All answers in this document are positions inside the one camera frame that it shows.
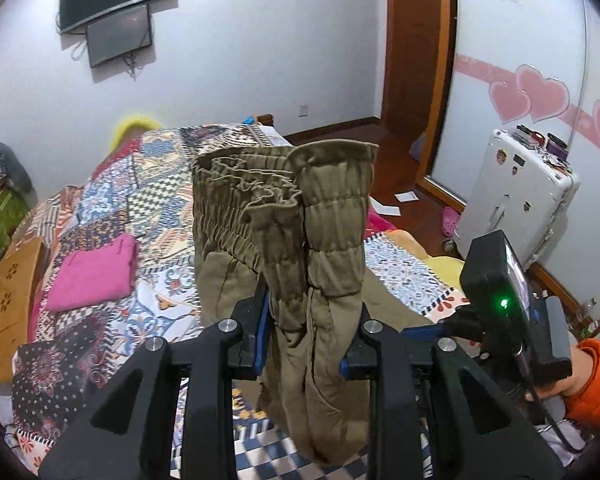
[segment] wooden door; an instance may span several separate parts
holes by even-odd
[[[440,0],[388,0],[382,124],[415,140],[427,129],[438,43]]]

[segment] brown trousers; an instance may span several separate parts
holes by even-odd
[[[258,408],[323,463],[341,464],[366,443],[368,383],[338,374],[362,302],[398,330],[429,322],[365,267],[377,148],[352,140],[228,148],[193,169],[203,319],[230,317],[264,274],[275,331]]]

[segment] bed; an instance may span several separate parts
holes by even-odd
[[[14,433],[26,465],[40,462],[136,347],[151,336],[168,341],[202,330],[192,268],[192,183],[196,156],[227,146],[288,145],[272,126],[212,124],[154,130],[128,140],[93,172],[84,187],[65,187],[33,209],[13,236],[10,252],[42,237],[46,267],[30,322],[30,344],[13,359]],[[406,306],[436,322],[467,302],[425,263],[405,232],[370,216],[365,233],[369,269]],[[135,286],[128,298],[52,314],[45,309],[62,259],[93,250],[119,234],[139,243]],[[182,382],[173,435],[171,475],[179,478],[187,381]],[[238,476],[245,479],[360,478],[364,450],[342,467],[320,468],[299,456],[292,440],[256,412],[234,388]]]

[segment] device screen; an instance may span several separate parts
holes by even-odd
[[[509,244],[505,244],[507,251],[507,269],[509,271],[509,280],[513,285],[518,298],[518,304],[520,308],[525,312],[526,318],[529,319],[529,289],[526,282],[525,273],[522,271],[522,267],[518,263],[511,247]]]

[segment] hand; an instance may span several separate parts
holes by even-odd
[[[571,370],[569,377],[561,379],[552,384],[545,384],[536,388],[541,399],[551,397],[557,394],[563,394],[565,397],[577,394],[593,373],[593,357],[577,346],[571,346]],[[531,402],[533,400],[530,393],[526,393],[525,399]]]

